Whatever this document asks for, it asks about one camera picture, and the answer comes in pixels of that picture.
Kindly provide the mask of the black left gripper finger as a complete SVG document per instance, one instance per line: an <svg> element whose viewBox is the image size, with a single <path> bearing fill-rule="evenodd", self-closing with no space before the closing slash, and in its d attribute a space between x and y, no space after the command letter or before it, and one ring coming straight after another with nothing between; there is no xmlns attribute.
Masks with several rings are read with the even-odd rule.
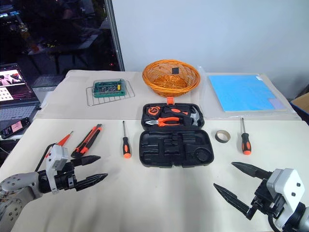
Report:
<svg viewBox="0 0 309 232"><path fill-rule="evenodd" d="M89 155L78 159L72 159L71 163L73 166L85 166L99 160L100 158L100 156Z"/></svg>
<svg viewBox="0 0 309 232"><path fill-rule="evenodd" d="M84 180L77 181L75 184L76 191L81 191L83 189L89 188L100 181L102 181L104 178L108 176L108 173L106 174L94 174L92 176L87 177Z"/></svg>

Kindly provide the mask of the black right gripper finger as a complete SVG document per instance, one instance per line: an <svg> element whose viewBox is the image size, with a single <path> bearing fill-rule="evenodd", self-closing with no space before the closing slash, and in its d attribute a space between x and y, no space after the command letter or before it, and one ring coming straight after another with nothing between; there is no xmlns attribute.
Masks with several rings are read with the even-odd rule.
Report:
<svg viewBox="0 0 309 232"><path fill-rule="evenodd" d="M251 177L257 177L261 180L263 179L269 179L272 175L272 172L265 171L261 168L258 168L254 165L243 163L243 162L231 162L231 164L239 169L241 172L251 176Z"/></svg>
<svg viewBox="0 0 309 232"><path fill-rule="evenodd" d="M234 193L230 192L226 188L213 183L213 186L219 192L219 194L233 207L239 210L248 220L251 220L256 212L256 209L250 208L244 202L240 201Z"/></svg>

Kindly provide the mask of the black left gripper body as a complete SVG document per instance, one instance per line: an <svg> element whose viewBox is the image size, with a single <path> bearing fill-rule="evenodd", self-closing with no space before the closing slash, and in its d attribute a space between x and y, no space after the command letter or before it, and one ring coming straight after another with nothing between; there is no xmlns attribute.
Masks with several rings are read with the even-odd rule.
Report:
<svg viewBox="0 0 309 232"><path fill-rule="evenodd" d="M81 186L75 176L74 168L82 165L81 159L72 159L67 162L62 170L57 171L55 176L56 187L58 190L64 189L69 190L75 188L77 191L81 190Z"/></svg>

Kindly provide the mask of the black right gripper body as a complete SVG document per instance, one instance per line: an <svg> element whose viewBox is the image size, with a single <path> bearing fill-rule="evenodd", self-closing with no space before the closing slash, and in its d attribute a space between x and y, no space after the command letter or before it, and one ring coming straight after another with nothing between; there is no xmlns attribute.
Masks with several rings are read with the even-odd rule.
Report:
<svg viewBox="0 0 309 232"><path fill-rule="evenodd" d="M284 197L280 193L275 193L273 197L267 188L266 179L263 179L254 194L255 197L251 202L252 207L250 208L250 219L252 219L257 210L278 219L286 203Z"/></svg>

